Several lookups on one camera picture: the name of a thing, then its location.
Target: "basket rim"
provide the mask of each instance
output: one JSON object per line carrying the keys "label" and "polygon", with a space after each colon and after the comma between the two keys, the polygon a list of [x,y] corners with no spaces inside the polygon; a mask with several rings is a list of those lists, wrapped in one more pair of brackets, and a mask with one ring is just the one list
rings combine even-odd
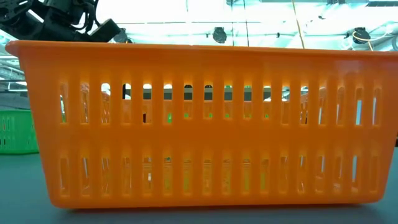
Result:
{"label": "basket rim", "polygon": [[294,54],[294,55],[324,55],[324,56],[355,56],[355,57],[392,57],[398,58],[397,52],[372,52],[354,50],[320,50],[320,49],[282,49],[275,47],[235,47],[235,46],[212,46],[212,45],[172,45],[172,44],[110,44],[92,42],[56,42],[38,40],[15,40],[6,45],[6,50],[16,57],[19,56],[20,48],[40,47],[45,49],[73,48],[73,49],[158,49],[158,50],[213,50],[220,52],[260,52],[272,54]]}

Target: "ceiling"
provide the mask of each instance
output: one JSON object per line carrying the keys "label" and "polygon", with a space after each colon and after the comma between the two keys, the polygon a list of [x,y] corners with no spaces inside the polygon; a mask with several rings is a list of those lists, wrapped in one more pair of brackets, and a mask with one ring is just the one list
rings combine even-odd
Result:
{"label": "ceiling", "polygon": [[[370,50],[351,36],[365,27],[373,50],[390,51],[398,34],[398,1],[294,0],[295,11],[291,0],[231,1],[99,0],[97,18],[112,18],[135,44],[302,48],[300,26],[306,49]],[[213,39],[215,27],[224,29],[224,44]],[[18,60],[4,50],[14,39],[0,31],[0,92],[10,87],[4,80],[24,79]],[[17,89],[25,85],[13,83]]]}

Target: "green plastic basket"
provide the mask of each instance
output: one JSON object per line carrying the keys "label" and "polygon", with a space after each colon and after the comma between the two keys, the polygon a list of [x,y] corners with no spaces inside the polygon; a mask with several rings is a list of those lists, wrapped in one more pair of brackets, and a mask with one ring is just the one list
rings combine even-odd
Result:
{"label": "green plastic basket", "polygon": [[0,110],[0,154],[39,152],[30,110]]}

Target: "table surface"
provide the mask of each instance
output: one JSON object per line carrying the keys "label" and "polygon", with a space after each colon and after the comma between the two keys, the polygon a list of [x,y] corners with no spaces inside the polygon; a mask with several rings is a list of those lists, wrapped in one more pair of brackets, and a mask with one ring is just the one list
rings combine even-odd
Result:
{"label": "table surface", "polygon": [[38,154],[0,155],[0,223],[398,223],[397,174],[395,151],[384,198],[366,205],[66,210],[51,205]]}

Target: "basket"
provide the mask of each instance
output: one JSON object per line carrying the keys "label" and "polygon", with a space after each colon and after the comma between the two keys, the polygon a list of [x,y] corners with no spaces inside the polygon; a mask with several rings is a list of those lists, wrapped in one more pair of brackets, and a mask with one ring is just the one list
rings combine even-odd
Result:
{"label": "basket", "polygon": [[0,110],[0,154],[39,151],[29,110]]}
{"label": "basket", "polygon": [[25,70],[55,206],[366,203],[384,195],[398,127],[394,52],[29,41],[7,50]]}

